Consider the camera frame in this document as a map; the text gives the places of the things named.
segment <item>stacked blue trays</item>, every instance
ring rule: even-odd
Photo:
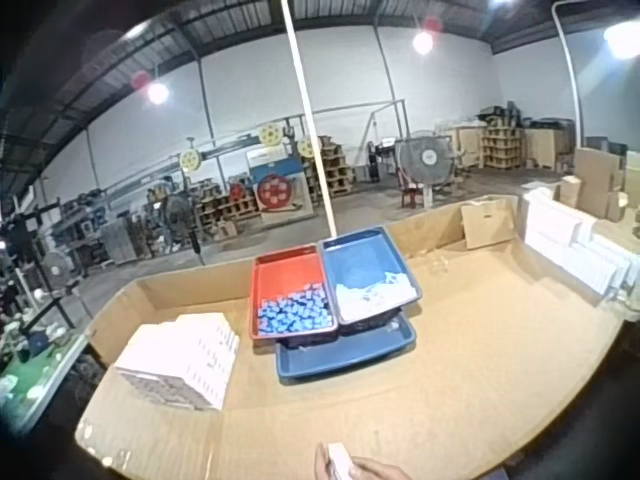
[[[402,307],[418,300],[422,290],[386,229],[376,227],[325,240],[320,255],[327,298],[331,313],[338,318],[340,335],[331,343],[304,349],[278,344],[276,366],[285,381],[368,362],[403,350],[416,340]],[[350,297],[361,295],[362,305],[369,298],[375,305],[345,305],[345,289]],[[386,291],[391,298],[384,299]]]

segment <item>ceiling light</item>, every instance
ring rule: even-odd
[[[142,22],[124,34],[125,40],[133,40],[147,29],[149,22]]]
[[[640,55],[640,21],[623,22],[604,31],[611,53],[620,60]]]
[[[419,32],[413,39],[413,48],[420,55],[426,55],[433,48],[433,37],[429,32]]]
[[[162,83],[153,82],[147,89],[147,95],[151,103],[161,105],[169,98],[169,89]]]

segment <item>red chair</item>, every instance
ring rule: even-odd
[[[396,173],[398,174],[400,191],[402,192],[402,208],[404,208],[404,197],[406,195],[409,195],[410,208],[416,208],[416,195],[422,196],[422,203],[424,203],[424,185],[422,183],[414,181],[401,167],[398,167]]]

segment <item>wire spool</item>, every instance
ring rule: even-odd
[[[185,150],[180,155],[180,168],[185,172],[195,172],[202,164],[202,156],[195,148]]]
[[[311,144],[311,137],[306,136],[298,142],[298,152],[300,155],[306,158],[313,158],[313,146]]]
[[[242,200],[246,193],[247,192],[244,188],[244,185],[242,185],[241,183],[232,183],[229,186],[229,198],[231,198],[232,202]]]
[[[272,173],[258,184],[258,200],[268,209],[286,207],[292,195],[291,183],[282,175]]]
[[[277,147],[282,143],[282,128],[275,123],[268,123],[260,129],[258,138],[265,147]]]

